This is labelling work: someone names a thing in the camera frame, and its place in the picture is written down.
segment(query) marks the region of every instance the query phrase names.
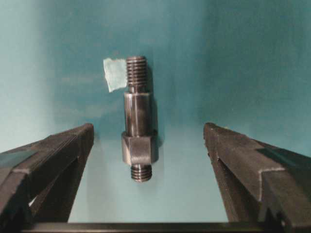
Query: threaded end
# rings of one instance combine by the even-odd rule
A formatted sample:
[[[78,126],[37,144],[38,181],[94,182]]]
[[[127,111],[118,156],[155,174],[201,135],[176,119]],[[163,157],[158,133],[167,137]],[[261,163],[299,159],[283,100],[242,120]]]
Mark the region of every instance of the threaded end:
[[[136,182],[145,182],[152,177],[151,165],[133,164],[131,166],[131,176]]]
[[[128,85],[147,83],[147,61],[144,56],[133,56],[126,59]]]

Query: machined metal part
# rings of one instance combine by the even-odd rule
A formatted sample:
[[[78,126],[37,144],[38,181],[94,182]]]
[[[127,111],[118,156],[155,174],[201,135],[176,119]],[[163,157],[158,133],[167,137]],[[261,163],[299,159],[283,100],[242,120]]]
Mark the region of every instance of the machined metal part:
[[[132,179],[144,182],[151,179],[151,163],[158,160],[156,131],[152,123],[152,93],[147,90],[146,58],[129,57],[126,67],[129,90],[124,93],[122,155],[123,161],[131,166]]]

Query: black oxide metal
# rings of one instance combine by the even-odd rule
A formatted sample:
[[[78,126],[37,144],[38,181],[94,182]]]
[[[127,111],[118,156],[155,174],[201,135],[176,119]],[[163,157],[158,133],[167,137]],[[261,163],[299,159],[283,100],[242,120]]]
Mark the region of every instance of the black oxide metal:
[[[131,166],[131,177],[144,182],[152,176],[152,151],[154,140],[145,140],[153,136],[152,94],[147,91],[147,61],[144,56],[126,59],[128,92],[124,93],[125,135],[122,142],[123,160]],[[134,143],[131,138],[141,140]]]

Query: metal fitting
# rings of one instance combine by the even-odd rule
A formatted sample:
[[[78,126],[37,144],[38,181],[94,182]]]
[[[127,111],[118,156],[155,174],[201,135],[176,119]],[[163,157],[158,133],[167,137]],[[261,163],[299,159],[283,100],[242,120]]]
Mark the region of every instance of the metal fitting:
[[[129,57],[126,67],[129,91],[124,93],[123,161],[131,166],[132,179],[144,182],[151,179],[151,163],[158,159],[152,94],[147,91],[147,61],[143,56]]]

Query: hex nut section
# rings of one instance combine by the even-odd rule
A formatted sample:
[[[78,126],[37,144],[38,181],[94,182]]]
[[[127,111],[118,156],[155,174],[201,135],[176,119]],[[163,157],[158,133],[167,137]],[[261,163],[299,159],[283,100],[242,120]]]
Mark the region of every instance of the hex nut section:
[[[151,164],[157,160],[156,132],[152,136],[128,137],[122,133],[123,161],[128,165]]]

